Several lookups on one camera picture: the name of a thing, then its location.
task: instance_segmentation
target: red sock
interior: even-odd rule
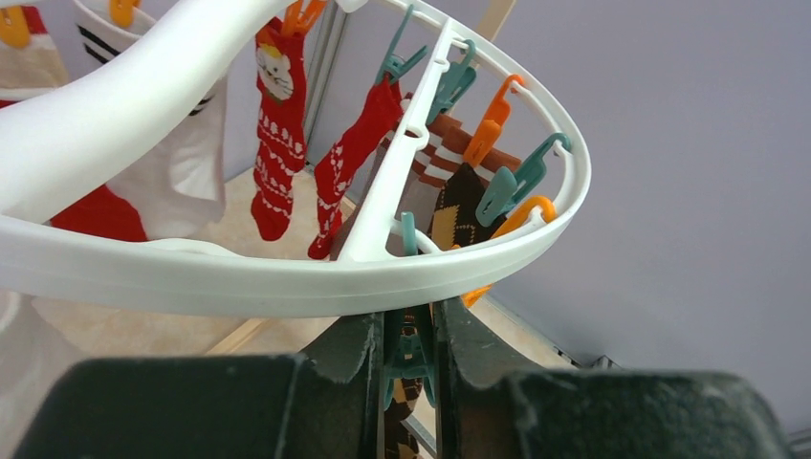
[[[293,175],[307,164],[304,108],[304,35],[281,35],[281,20],[274,18],[256,34],[256,86],[259,106],[259,151],[253,169],[256,196],[251,214],[259,235],[279,239],[290,226],[293,211]]]
[[[128,202],[99,186],[51,219],[51,226],[127,242],[145,242],[141,216]]]
[[[352,185],[355,172],[403,115],[401,100],[399,84],[389,84],[388,76],[372,87],[361,117],[316,166],[318,236],[307,252],[310,258],[321,260],[329,255],[341,224],[340,199]]]

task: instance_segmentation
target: teal clothespin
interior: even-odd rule
[[[476,219],[480,224],[489,227],[499,215],[512,210],[546,177],[546,164],[543,157],[552,148],[556,141],[563,144],[563,148],[572,148],[568,136],[556,132],[549,136],[527,158],[521,167],[513,174],[507,167],[500,167],[476,208]]]
[[[375,78],[375,84],[380,84],[383,81],[385,74],[391,75],[391,80],[389,80],[389,83],[396,82],[400,79],[400,77],[407,74],[409,70],[417,65],[417,63],[428,54],[428,46],[424,46],[408,60],[403,60],[402,57],[394,55],[394,49],[397,48],[397,43],[400,41],[400,37],[403,36],[403,31],[406,29],[408,19],[411,18],[413,13],[414,5],[409,5],[408,10],[405,12],[403,22],[400,24],[400,28],[397,29],[396,33],[394,33],[394,37],[391,39],[391,43],[388,45],[388,51],[385,53],[385,58],[383,59],[381,68],[378,71],[377,77]]]
[[[436,97],[428,111],[428,124],[434,122],[440,113],[450,110],[476,81],[476,69],[471,67],[471,62],[476,57],[476,44],[469,39],[465,43],[468,49],[462,52],[465,54],[462,62],[451,62],[448,71],[439,79]]]
[[[403,248],[406,256],[417,254],[417,230],[414,215],[411,212],[401,214]],[[406,325],[406,311],[414,317],[413,326],[417,333],[411,336],[401,335]],[[430,307],[427,304],[412,308],[387,311],[384,315],[384,362],[385,376],[388,379],[384,403],[391,404],[394,395],[394,381],[397,379],[423,379],[426,397],[434,406],[434,334]]]

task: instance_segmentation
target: white cloth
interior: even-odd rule
[[[54,382],[82,353],[27,295],[0,291],[0,457],[10,457]]]
[[[136,10],[133,24],[124,30],[110,18],[106,0],[75,0],[75,4],[82,43],[96,68],[129,48],[155,24],[153,18]],[[189,51],[199,50],[193,50],[190,43]],[[225,213],[226,90],[223,76],[168,136],[107,183],[139,213],[148,239],[189,236]]]

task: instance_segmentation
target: floor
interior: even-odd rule
[[[195,239],[214,242],[236,253],[267,258],[306,259],[316,233],[316,191],[313,178],[295,176],[295,213],[278,242],[259,238],[249,208],[254,193],[250,173],[227,184],[228,210],[217,224]],[[351,213],[351,204],[344,214]],[[243,319],[150,314],[39,298],[40,314],[65,337],[91,356],[181,356],[202,354],[268,354],[296,352],[317,337],[334,317],[303,319]],[[570,367],[531,330],[505,315],[487,298],[472,311],[505,341],[546,367]],[[433,411],[425,400],[415,417],[434,430]]]

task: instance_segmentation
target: wooden strip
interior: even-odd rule
[[[225,356],[235,353],[258,335],[268,325],[268,322],[270,320],[265,318],[249,318],[220,342],[214,344],[206,355]]]

